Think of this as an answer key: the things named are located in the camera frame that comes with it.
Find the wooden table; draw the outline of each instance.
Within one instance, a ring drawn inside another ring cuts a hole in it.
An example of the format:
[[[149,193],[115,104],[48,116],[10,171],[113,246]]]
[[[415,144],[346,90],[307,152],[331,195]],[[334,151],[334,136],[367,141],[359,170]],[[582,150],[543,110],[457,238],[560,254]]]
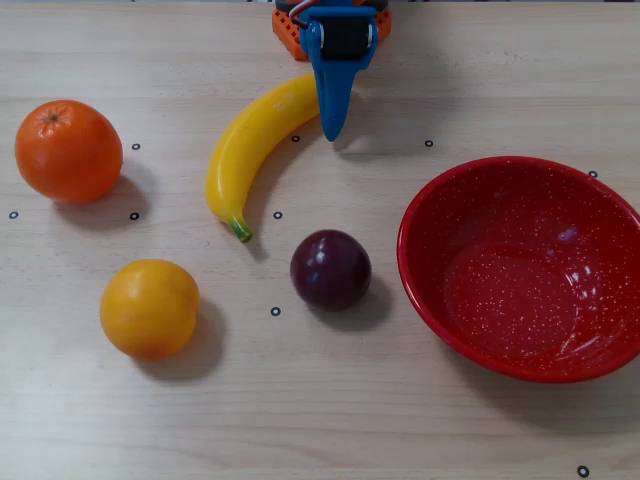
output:
[[[0,8],[0,478],[639,478],[638,362],[574,386],[485,371],[415,313],[395,241],[427,181],[497,154],[595,170],[640,207],[640,9],[393,5],[336,145],[314,121],[260,172],[246,247],[208,211],[203,174],[251,99],[310,71],[271,8]],[[13,158],[24,116],[61,97],[104,113],[126,150],[115,191],[81,208],[31,191]],[[348,319],[316,318],[289,281],[298,242],[331,227],[374,265]],[[185,267],[203,296],[192,344],[157,366],[98,319],[110,276],[145,257]]]

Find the red bowl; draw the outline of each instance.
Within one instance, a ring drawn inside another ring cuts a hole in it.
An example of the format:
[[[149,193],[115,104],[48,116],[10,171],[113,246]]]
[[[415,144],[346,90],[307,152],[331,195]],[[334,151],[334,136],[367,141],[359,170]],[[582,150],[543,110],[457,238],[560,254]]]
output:
[[[573,168],[527,157],[460,165],[413,199],[398,234],[409,299],[491,370],[570,383],[640,352],[640,217]]]

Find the plum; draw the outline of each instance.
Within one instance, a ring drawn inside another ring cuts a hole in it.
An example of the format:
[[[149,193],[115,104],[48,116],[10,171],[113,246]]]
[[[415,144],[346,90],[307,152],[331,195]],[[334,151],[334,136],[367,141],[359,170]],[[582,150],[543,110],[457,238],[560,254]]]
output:
[[[371,283],[371,261],[350,235],[320,230],[296,248],[291,259],[291,281],[308,304],[340,311],[366,293]]]

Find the banana stem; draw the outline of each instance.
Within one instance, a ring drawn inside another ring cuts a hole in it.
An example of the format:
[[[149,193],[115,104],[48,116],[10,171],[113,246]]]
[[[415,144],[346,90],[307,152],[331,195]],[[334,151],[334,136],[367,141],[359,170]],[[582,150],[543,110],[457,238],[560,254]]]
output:
[[[235,233],[242,243],[247,243],[253,237],[253,232],[249,228],[249,225],[244,221],[244,218],[234,216],[231,219],[231,229]]]

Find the banana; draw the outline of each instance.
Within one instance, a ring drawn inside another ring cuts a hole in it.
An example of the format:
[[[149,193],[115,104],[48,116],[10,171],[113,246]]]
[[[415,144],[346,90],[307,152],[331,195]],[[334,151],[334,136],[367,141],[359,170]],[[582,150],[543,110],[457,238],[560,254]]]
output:
[[[242,243],[252,232],[242,210],[260,165],[296,127],[320,113],[313,74],[290,80],[245,108],[223,132],[205,182],[209,208]]]

